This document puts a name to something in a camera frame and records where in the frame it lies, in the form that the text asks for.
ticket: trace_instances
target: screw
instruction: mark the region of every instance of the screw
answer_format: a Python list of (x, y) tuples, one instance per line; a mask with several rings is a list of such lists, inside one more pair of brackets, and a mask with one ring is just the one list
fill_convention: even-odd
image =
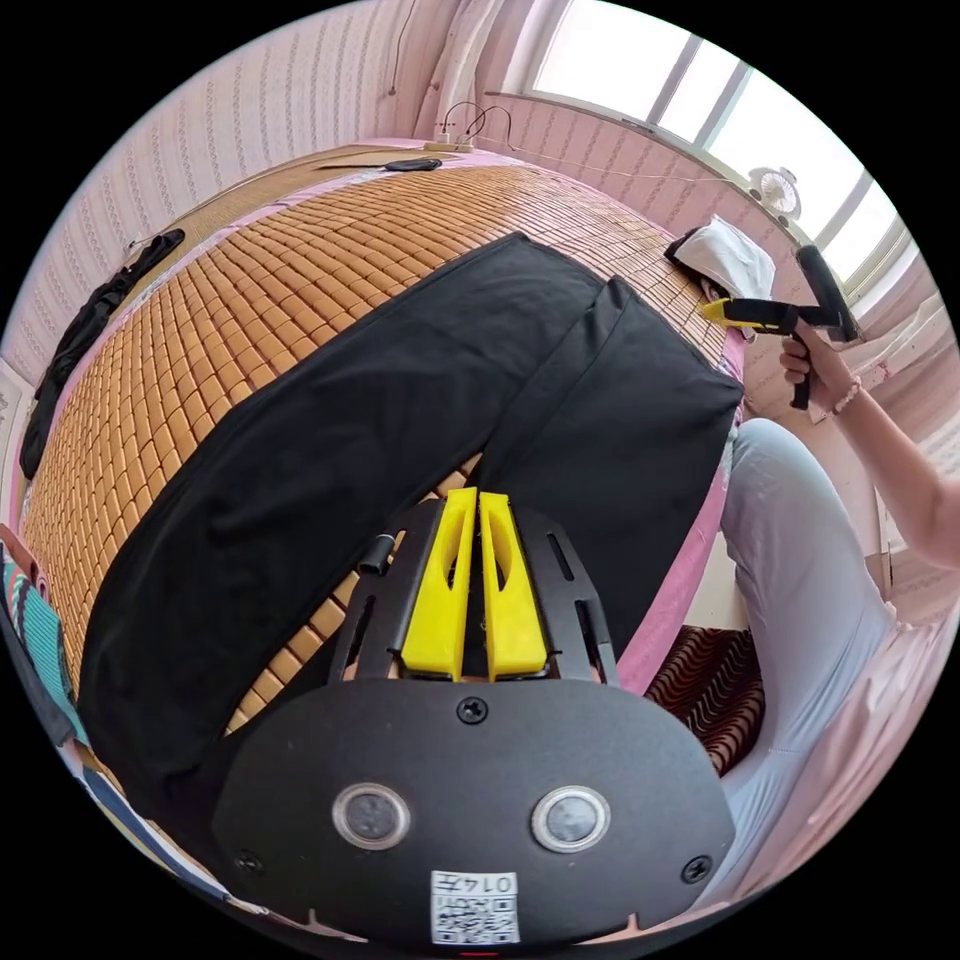
[(684, 883), (700, 883), (712, 869), (710, 857), (694, 857), (680, 872), (680, 879)]
[(483, 723), (487, 719), (487, 705), (479, 697), (467, 697), (457, 704), (457, 716), (464, 723)]
[(244, 873), (252, 873), (254, 876), (260, 876), (263, 873), (263, 864), (260, 858), (249, 850), (241, 850), (233, 860), (238, 870)]

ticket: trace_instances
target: white pants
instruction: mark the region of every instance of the white pants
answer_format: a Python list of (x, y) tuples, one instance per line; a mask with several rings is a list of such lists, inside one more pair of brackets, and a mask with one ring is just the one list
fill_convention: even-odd
[(721, 529), (766, 713), (756, 746), (722, 780), (736, 839), (697, 906), (733, 895), (818, 738), (895, 625), (829, 477), (771, 420), (748, 421), (734, 441)]

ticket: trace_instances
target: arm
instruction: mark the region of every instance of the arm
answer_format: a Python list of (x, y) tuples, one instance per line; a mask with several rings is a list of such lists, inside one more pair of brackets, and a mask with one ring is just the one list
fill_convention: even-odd
[[(781, 364), (789, 383), (813, 367), (811, 399), (832, 410), (847, 395), (853, 376), (832, 347), (806, 324), (797, 329), (810, 355), (785, 340)], [(850, 446), (880, 492), (907, 544), (927, 562), (960, 569), (960, 481), (940, 477), (916, 444), (866, 390), (837, 415)]]

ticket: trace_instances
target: electrical cord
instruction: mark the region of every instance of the electrical cord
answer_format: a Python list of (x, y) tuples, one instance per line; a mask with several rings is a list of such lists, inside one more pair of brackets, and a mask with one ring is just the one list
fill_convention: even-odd
[[(484, 137), (483, 139), (490, 143), (505, 142), (502, 140), (494, 140), (493, 137)], [(510, 147), (514, 153), (518, 152), (516, 147), (510, 146), (509, 143), (506, 145)], [(740, 186), (736, 180), (731, 180), (729, 177), (665, 177), (659, 173), (627, 173), (625, 170), (606, 170), (603, 167), (592, 167), (590, 164), (580, 163), (578, 160), (567, 160), (563, 157), (549, 157), (546, 154), (536, 153), (533, 150), (520, 150), (519, 152), (530, 154), (530, 156), (534, 158), (534, 163), (539, 163), (541, 160), (551, 160), (554, 163), (576, 167), (578, 170), (592, 170), (595, 173), (602, 173), (608, 177), (627, 177), (631, 180), (670, 180), (676, 181), (677, 183), (731, 183), (734, 186)]]
[[(510, 150), (511, 150), (513, 153), (516, 153), (516, 152), (517, 152), (516, 147), (514, 147), (513, 144), (510, 143), (510, 134), (513, 132), (513, 114), (510, 113), (510, 111), (509, 111), (505, 106), (503, 106), (502, 104), (499, 104), (499, 103), (495, 103), (495, 104), (493, 104), (492, 106), (487, 107), (486, 110), (483, 110), (483, 111), (480, 113), (480, 115), (477, 117), (477, 119), (474, 120), (473, 123), (471, 123), (471, 124), (463, 131), (463, 136), (462, 136), (463, 140), (469, 140), (470, 137), (479, 136), (480, 131), (483, 130), (484, 126), (486, 126), (487, 114), (488, 114), (491, 110), (502, 110), (502, 111), (507, 115), (507, 139), (504, 141), (504, 143), (506, 143), (506, 145), (510, 148)], [(475, 123), (479, 123), (480, 126), (477, 127), (476, 130), (474, 130), (473, 132), (471, 132), (470, 128), (471, 128)]]
[(458, 100), (458, 101), (446, 112), (446, 115), (445, 115), (444, 118), (443, 118), (443, 123), (442, 123), (441, 126), (440, 126), (440, 132), (441, 132), (441, 133), (446, 133), (446, 132), (447, 132), (447, 127), (452, 126), (452, 124), (450, 123), (450, 114), (453, 113), (453, 111), (456, 110), (457, 107), (462, 107), (464, 104), (467, 104), (468, 106), (471, 106), (471, 107), (476, 107), (477, 110), (479, 110), (481, 113), (483, 112), (483, 108), (480, 106), (480, 104), (479, 104), (479, 103), (475, 103), (473, 100)]
[(393, 58), (393, 81), (390, 84), (390, 89), (387, 91), (387, 96), (395, 97), (397, 95), (397, 73), (400, 70), (400, 44), (403, 43), (403, 34), (407, 29), (407, 25), (410, 23), (410, 18), (413, 16), (413, 8), (417, 5), (417, 0), (412, 0), (410, 4), (410, 9), (407, 11), (407, 19), (403, 21), (403, 26), (400, 28), (400, 33), (397, 35), (397, 54)]

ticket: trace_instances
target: window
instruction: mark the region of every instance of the window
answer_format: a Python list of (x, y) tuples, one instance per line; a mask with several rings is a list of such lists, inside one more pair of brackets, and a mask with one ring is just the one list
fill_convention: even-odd
[(693, 143), (736, 66), (737, 58), (732, 53), (704, 40), (670, 99), (660, 125)]
[[(642, 57), (638, 30), (645, 40)], [(601, 0), (574, 0), (535, 89), (646, 117), (689, 39), (686, 30), (645, 13)]]
[(552, 39), (526, 91), (640, 121), (746, 187), (757, 167), (797, 178), (796, 227), (846, 284), (881, 262), (905, 230), (883, 191), (800, 101), (726, 50), (603, 0), (556, 0)]
[(786, 167), (797, 178), (797, 225), (808, 237), (823, 230), (863, 173), (825, 123), (761, 73), (750, 75), (709, 150), (744, 177), (756, 167)]
[(878, 252), (879, 239), (890, 233), (896, 221), (897, 211), (887, 195), (876, 183), (870, 184), (856, 210), (824, 248), (824, 259), (838, 276), (852, 277)]

